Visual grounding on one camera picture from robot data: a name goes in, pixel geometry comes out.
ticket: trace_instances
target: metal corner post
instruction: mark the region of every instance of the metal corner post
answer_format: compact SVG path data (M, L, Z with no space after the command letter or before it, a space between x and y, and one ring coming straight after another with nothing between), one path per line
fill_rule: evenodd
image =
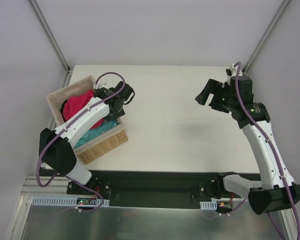
M59 45L58 45L58 43L56 42L56 40L53 36L53 33L52 33L47 21L45 20L45 17L43 15L37 1L36 0L28 0L28 2L30 4L32 10L34 11L34 14L36 15L36 17L37 17L37 19L38 19L45 35L46 35L46 37L48 38L55 54L57 55L59 61L61 62L63 68L65 69L65 71L69 72L70 66L67 63L67 61L66 61Z
M293 0L283 0L281 5L279 6L278 10L276 11L274 17L272 18L270 24L266 28L265 32L263 33L261 39L259 40L258 44L256 45L255 49L253 50L252 55L250 56L246 66L243 68L244 72L248 72L251 68L252 64L254 63L256 57L261 52L263 46L265 45L266 41L268 40L269 36L277 26L277 23L282 18L283 14L286 12L287 8L289 7L290 3Z

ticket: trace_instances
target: clothing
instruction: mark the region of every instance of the clothing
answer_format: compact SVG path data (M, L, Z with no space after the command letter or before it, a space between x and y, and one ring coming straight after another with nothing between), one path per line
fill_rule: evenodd
M88 130L76 143L74 148L78 148L82 146L83 144L86 144L87 142L91 141L92 139L95 139L97 136L100 136L102 133L109 131L113 127L117 126L116 120L112 120L110 122L104 122L101 126L98 128L90 129Z
M65 121L68 121L71 117L76 115L93 97L93 90L88 90L85 94L80 96L71 96L64 103L63 112L61 112ZM95 125L91 127L91 129L99 127L103 123L103 119L99 120Z

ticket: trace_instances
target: white backdrop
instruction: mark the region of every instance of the white backdrop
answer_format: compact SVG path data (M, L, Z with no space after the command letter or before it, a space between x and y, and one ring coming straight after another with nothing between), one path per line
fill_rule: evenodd
M292 2L249 75L256 100L268 108L284 162L300 184L300 0ZM300 202L297 208L300 214Z
M0 1L0 240L25 177L34 172L40 131L51 119L45 95L64 77L29 4Z
M282 0L38 0L71 66L246 63Z

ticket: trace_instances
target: red cloth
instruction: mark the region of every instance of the red cloth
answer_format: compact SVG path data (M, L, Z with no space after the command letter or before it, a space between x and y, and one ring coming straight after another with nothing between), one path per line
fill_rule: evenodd
M80 96L71 96L68 99L68 102L64 105L63 109L63 117L66 121L68 121L71 117L76 115L87 103L90 101L90 99L93 97L93 90L87 91L85 94L82 94ZM103 123L103 119L98 121L95 125L91 127L97 128Z

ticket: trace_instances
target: wire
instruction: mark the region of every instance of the wire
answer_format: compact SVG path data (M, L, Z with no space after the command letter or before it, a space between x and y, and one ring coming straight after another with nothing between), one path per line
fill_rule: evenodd
M234 67L238 66L238 70L236 72L236 76L235 76L235 90L236 90L236 95L238 97L238 100L239 100L239 103L240 103L240 106L243 110L243 112L245 113L245 115L248 117L248 119L251 121L252 124L254 124L254 126L262 133L262 135L265 137L265 139L267 140L267 143L270 145L271 147L271 150L274 154L274 157L275 157L275 160L276 160L276 163L278 165L278 168L279 168L279 172L281 174L281 176L284 176L284 171L283 171L283 167L282 167L282 164L281 164L281 161L280 161L280 158L279 158L279 155L271 141L271 139L269 138L269 136L266 134L266 132L261 128L260 125L257 124L257 122L252 118L252 116L249 114L249 112L247 111L247 109L245 108L244 106L244 103L242 101L242 98L241 98L241 95L240 95L240 91L239 91L239 74L240 74L240 71L241 71L241 62L237 62ZM292 210L293 210L293 213L295 215L295 219L296 219L296 223L297 223L297 226L298 226L298 237L297 237L297 240L300 240L300 217L299 217L299 214L298 214L298 211L295 207L295 204L294 204L294 201L293 201L293 197L292 197L292 194L291 194L291 190L289 188L289 185L288 185L288 182L286 181L286 178L285 177L282 177L282 181L283 181L283 184L286 188L286 191L288 193L288 196L289 196L289 201L291 203L291 207L292 207ZM282 232L276 227L276 223L273 221L272 218L270 218L270 220L272 221L274 227L276 228L276 230L278 231L279 235L282 237L282 239L285 240L285 238L283 237L283 234Z
M237 209L239 209L244 203L245 203L245 201L246 201L246 199L243 199L243 201L236 207L236 208L234 208L232 211L230 211L230 213L233 213L233 212L235 212ZM221 217L221 216L230 216L230 214L229 213L223 213L223 214L218 214L218 215L215 215L214 217L206 217L206 216L204 216L203 214L201 214L202 215L202 217L204 217L205 219L207 219L207 220L212 220L212 219L216 219L216 218L218 218L218 217Z
M120 74L118 74L118 73L116 73L116 72L112 72L112 71L110 71L110 72L106 72L106 73L104 73L104 74L102 74L101 76L99 76L98 77L98 79L95 81L95 84L97 84L98 82L99 82L99 80L103 77L103 76L105 76L105 75L108 75L108 74L114 74L114 75L117 75L117 76L119 76L121 79L122 79L122 81L123 81L123 84L122 84L122 87L118 90L118 91L116 91L114 94L112 94L112 95L110 95L110 96L108 96L108 97L106 97L105 99L102 99L101 101L99 101L99 102L97 102L97 103L95 103L95 104L92 104L91 106L90 106L90 109L91 108L93 108L93 107L95 107L95 106L97 106L97 105L99 105L99 104L101 104L101 103L104 103L105 101L107 101L107 100L109 100L109 99L111 99L111 98L113 98L113 97L115 97L116 95L118 95L123 89L124 89L124 86L125 86L125 79L124 79L124 77L122 76L122 75L120 75ZM43 158L43 156L44 156L44 154L46 153L46 151L48 150L48 148L71 126L71 125L73 125L80 117L82 117L87 111L89 111L88 109L85 109L84 111L82 111L78 116L76 116L66 127L65 127L65 129L62 129L44 148L43 148L43 150L42 150L42 152L40 153L40 155L39 155L39 158L38 158L38 162L36 163L36 181L37 181L37 183L38 183L38 185L40 186L40 187L42 187L42 188L45 188L46 186L48 186L51 182L52 182L52 180L54 179L54 177L55 176L57 176L57 172L56 173L54 173L53 175L52 175L52 177L45 183L45 184L43 184L42 182L41 182L41 180L40 180L40 168L41 168L41 164L42 164L42 158ZM98 209L98 208L100 208L103 204L104 204L104 200L103 200L103 197L101 196L101 194L99 194L98 192L96 192L95 190L92 190L92 189L90 189L90 188L88 188L88 187L86 187L86 186L84 186L84 185L82 185L82 184L80 184L79 182L77 182L77 181L75 181L75 180L73 180L73 179L71 179L71 178L69 178L68 176L65 176L66 178L68 178L68 179L70 179L70 180L72 180L74 183L76 183L77 185L79 185L80 187L82 187L82 188L84 188L84 189L86 189L86 190L88 190L88 191L90 191L90 192L92 192L92 193L94 193L94 194L96 194L97 196L99 196L100 197L100 199L102 200L102 204L100 204L99 206L97 206L97 207L95 207L94 209ZM89 212L90 210L84 210L84 209L82 209L81 210L82 212Z

